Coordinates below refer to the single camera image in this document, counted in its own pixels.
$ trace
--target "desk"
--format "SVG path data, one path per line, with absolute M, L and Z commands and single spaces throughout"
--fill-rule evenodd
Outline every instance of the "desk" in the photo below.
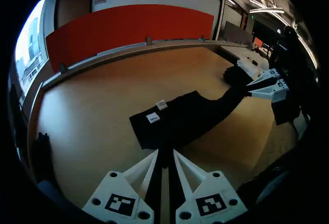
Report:
M 130 116 L 194 90 L 217 99 L 229 88 L 222 74 L 230 66 L 206 48 L 174 49 L 105 64 L 48 90 L 37 127 L 49 134 L 64 195 L 82 208 L 109 170 L 124 172 L 152 152 L 140 148 Z M 272 125 L 271 101 L 246 97 L 182 154 L 206 171 L 222 170 L 236 188 L 257 163 Z

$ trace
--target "black fabric pile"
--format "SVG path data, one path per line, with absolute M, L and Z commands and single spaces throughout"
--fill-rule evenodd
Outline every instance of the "black fabric pile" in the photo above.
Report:
M 242 101 L 247 91 L 276 83 L 270 78 L 244 87 L 232 87 L 218 100 L 208 100 L 197 91 L 167 102 L 159 110 L 154 106 L 130 117 L 142 149 L 180 148 L 199 138 L 223 121 Z M 156 113 L 160 120 L 150 123 L 147 115 Z
M 253 80 L 249 75 L 239 66 L 232 66 L 226 69 L 223 74 L 223 79 L 232 87 L 245 86 Z

